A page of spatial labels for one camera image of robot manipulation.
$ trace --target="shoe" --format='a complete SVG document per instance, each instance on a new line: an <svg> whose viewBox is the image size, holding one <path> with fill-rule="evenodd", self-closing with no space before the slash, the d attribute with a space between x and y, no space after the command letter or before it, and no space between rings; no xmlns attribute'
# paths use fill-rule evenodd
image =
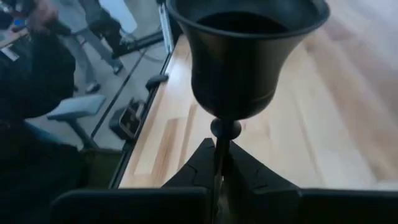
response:
<svg viewBox="0 0 398 224"><path fill-rule="evenodd" d="M119 72L123 69L123 65L118 65L113 67L113 73L115 75L119 74Z"/></svg>
<svg viewBox="0 0 398 224"><path fill-rule="evenodd" d="M98 84L97 82L92 82L89 83L87 88L86 88L86 94L93 94L98 92L98 90L101 89L101 85Z"/></svg>

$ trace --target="wooden floor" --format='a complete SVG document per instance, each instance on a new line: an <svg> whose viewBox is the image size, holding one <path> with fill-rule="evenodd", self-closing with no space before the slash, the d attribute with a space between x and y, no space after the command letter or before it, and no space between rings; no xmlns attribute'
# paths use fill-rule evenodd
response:
<svg viewBox="0 0 398 224"><path fill-rule="evenodd" d="M398 190L398 1L329 0L286 61L273 102L236 143L301 187ZM182 36L120 187L159 187L210 137Z"/></svg>

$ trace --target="black bell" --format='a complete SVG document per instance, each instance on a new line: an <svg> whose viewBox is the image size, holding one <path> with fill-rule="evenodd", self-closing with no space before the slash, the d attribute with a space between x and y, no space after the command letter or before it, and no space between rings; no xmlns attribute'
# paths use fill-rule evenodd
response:
<svg viewBox="0 0 398 224"><path fill-rule="evenodd" d="M324 0L168 0L192 51L192 90L223 120L249 118L274 96L294 47L329 17Z"/></svg>

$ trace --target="person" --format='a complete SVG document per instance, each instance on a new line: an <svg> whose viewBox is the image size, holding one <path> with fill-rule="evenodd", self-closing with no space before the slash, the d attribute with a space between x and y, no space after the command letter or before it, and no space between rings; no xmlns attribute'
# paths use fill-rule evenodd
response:
<svg viewBox="0 0 398 224"><path fill-rule="evenodd" d="M15 1L7 1L15 6ZM32 73L20 74L12 65L0 67L0 223L49 223L51 202L81 187L85 179L84 157L75 147L25 121L72 96L75 71L74 58L45 26L57 18L56 9L48 0L32 1ZM0 29L12 21L0 12Z"/></svg>
<svg viewBox="0 0 398 224"><path fill-rule="evenodd" d="M105 38L114 54L123 55L129 52L132 41L120 34L121 24L101 7L99 0L79 0L79 2L86 12L86 21L92 33L100 39Z"/></svg>
<svg viewBox="0 0 398 224"><path fill-rule="evenodd" d="M63 37L62 39L85 74L86 93L95 93L101 88L101 85L95 78L93 66L82 48L78 36L82 36L112 66L115 75L123 69L123 64L118 59L112 59L111 52L90 31L85 19L84 9L77 0L52 0L52 2L58 9L60 22L66 24L71 29L72 35Z"/></svg>

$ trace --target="gray floor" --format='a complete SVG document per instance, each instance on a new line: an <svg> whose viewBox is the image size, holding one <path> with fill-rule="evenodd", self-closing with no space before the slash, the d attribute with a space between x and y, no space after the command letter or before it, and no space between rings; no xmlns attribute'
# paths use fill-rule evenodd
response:
<svg viewBox="0 0 398 224"><path fill-rule="evenodd" d="M126 4L138 24L138 28L133 33L134 37L140 38L153 33L159 28L159 15L154 0L126 0ZM99 94L105 95L107 99L98 115L90 118L82 118L79 122L87 133L91 134L96 129L106 110L110 109L109 113L104 116L101 126L96 131L94 140L100 147L120 150L124 145L124 141L120 140L108 128L109 119L118 108L125 106L132 97L144 99L148 96L145 84L148 79L158 74L163 66L162 61L166 58L164 45L163 43L159 43L149 47L146 57L141 58L139 52L121 57L125 69L118 76L113 75L111 67L100 59L91 46L86 44L84 48L95 67L97 79L102 85ZM83 95L85 85L83 74L79 68L75 72L75 83L81 91L76 96ZM30 122L46 131L54 133L64 142L79 148L82 147L82 143L76 134L64 123L48 121L45 117L35 118L30 120Z"/></svg>

